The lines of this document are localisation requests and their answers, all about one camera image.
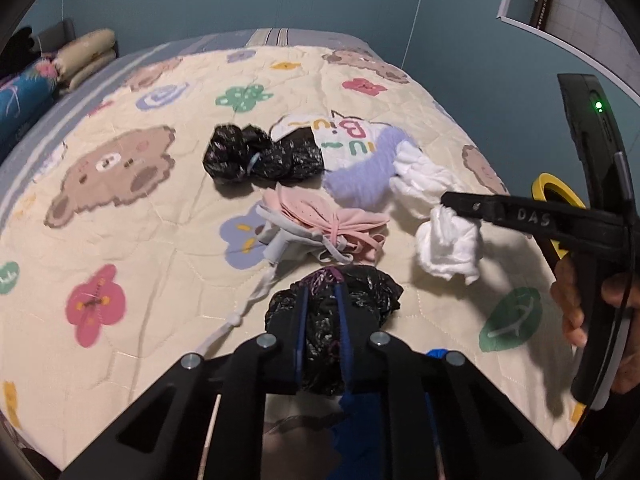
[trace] yellow ring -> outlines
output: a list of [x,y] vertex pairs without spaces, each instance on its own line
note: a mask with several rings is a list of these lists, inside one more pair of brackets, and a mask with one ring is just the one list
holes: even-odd
[[[533,198],[535,200],[542,200],[543,202],[546,202],[545,189],[558,194],[565,202],[572,206],[586,209],[586,206],[582,203],[582,200],[580,200],[580,198],[571,190],[571,188],[558,177],[553,176],[552,174],[542,173],[536,180],[533,181],[533,184],[531,186],[531,193],[533,195]],[[556,242],[555,240],[551,240],[551,243],[553,244],[553,247],[560,258],[564,257],[564,255],[567,254],[567,251],[560,248],[560,244],[558,242]]]

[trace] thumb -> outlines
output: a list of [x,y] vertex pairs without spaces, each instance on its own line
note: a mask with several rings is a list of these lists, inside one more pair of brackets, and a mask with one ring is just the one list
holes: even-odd
[[[611,276],[602,282],[602,299],[609,303],[611,306],[620,306],[622,303],[622,296],[625,293],[626,280],[628,274],[616,274]],[[626,302],[626,306],[632,308],[640,308],[640,278],[634,275],[633,282],[631,284],[631,292],[629,293],[629,299]]]

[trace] human hand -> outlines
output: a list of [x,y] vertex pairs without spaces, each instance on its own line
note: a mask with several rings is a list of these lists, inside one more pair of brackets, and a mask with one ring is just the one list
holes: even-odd
[[[556,282],[551,285],[551,297],[562,309],[562,333],[569,343],[583,348],[587,344],[587,335],[581,328],[584,312],[580,307],[580,292],[574,264],[568,256],[556,265]],[[612,306],[620,306],[624,294],[626,275],[617,274],[602,283],[602,299]],[[634,308],[629,337],[626,342],[622,361],[611,386],[611,391],[626,394],[640,384],[640,278],[634,276],[631,293],[626,306]]]

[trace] purple flower print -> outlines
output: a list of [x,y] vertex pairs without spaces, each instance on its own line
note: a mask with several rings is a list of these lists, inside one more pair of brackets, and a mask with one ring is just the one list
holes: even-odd
[[234,216],[220,226],[220,237],[228,243],[225,260],[235,269],[249,269],[262,261],[266,246],[258,241],[258,234],[264,219],[255,211],[257,205],[246,215]]
[[244,61],[245,59],[251,59],[253,56],[255,56],[255,50],[237,50],[226,56],[226,62],[235,63]]

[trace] gray bed sheet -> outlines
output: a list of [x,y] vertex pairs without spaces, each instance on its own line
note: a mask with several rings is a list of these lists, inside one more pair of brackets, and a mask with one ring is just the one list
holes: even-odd
[[259,28],[209,34],[200,38],[172,41],[123,56],[57,102],[4,160],[0,166],[0,232],[4,229],[15,202],[46,158],[76,124],[108,94],[121,86],[134,70],[173,56],[261,45],[361,48],[377,57],[367,43],[353,36],[295,28]]

